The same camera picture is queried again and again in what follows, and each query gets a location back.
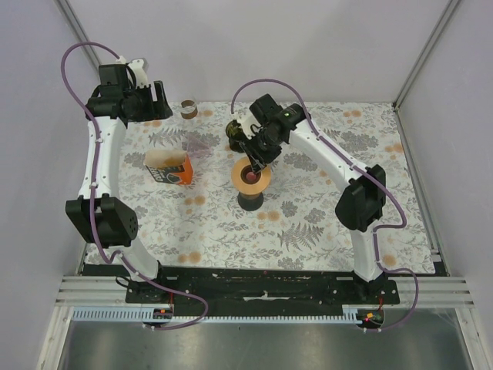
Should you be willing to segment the round bamboo dripper holder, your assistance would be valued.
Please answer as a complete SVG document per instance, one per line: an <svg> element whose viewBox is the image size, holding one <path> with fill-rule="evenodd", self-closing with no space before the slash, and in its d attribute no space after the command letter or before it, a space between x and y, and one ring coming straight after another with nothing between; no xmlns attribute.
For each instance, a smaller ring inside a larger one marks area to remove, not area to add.
<svg viewBox="0 0 493 370"><path fill-rule="evenodd" d="M264 168L259 173L254 173L250 160L245 156L235 162L231 170L231 180L234 187L247 196L257 195L265 191L270 185L271 169Z"/></svg>

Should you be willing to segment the clear glass dripper cone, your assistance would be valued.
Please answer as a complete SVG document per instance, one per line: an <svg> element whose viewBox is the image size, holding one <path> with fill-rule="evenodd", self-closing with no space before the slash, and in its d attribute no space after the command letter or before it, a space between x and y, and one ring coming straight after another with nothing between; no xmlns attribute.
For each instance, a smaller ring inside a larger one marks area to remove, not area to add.
<svg viewBox="0 0 493 370"><path fill-rule="evenodd" d="M202 159L211 156L211 147L203 141L198 134L188 132L182 142L182 149L188 153L191 159Z"/></svg>

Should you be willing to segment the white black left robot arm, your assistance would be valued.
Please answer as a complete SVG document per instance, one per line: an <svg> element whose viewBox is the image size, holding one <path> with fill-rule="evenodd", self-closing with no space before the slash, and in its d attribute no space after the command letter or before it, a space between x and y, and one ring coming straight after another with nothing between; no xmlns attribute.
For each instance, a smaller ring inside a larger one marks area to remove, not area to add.
<svg viewBox="0 0 493 370"><path fill-rule="evenodd" d="M107 264L121 262L132 280L145 281L144 295L159 303L169 296L169 283L157 277L159 262L137 236L136 212L119 198L119 158L129 124L173 114L162 82L149 82L146 70L145 59L99 67L100 84L83 106L89 130L84 180L65 212Z"/></svg>

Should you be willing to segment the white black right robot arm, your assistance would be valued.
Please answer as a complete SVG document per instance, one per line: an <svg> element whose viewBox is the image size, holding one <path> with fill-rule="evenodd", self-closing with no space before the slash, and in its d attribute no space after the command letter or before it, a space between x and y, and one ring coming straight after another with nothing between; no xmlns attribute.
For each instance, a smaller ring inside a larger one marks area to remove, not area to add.
<svg viewBox="0 0 493 370"><path fill-rule="evenodd" d="M349 231L354 250L354 297L371 303L381 293L377 279L377 252L371 229L378 225L386 203L386 173L375 165L368 167L354 159L331 140L313 121L306 107L294 103L283 108L266 94L250 105L246 116L234 116L240 134L230 136L249 157L256 173L265 169L290 145L325 171L340 191L335 214Z"/></svg>

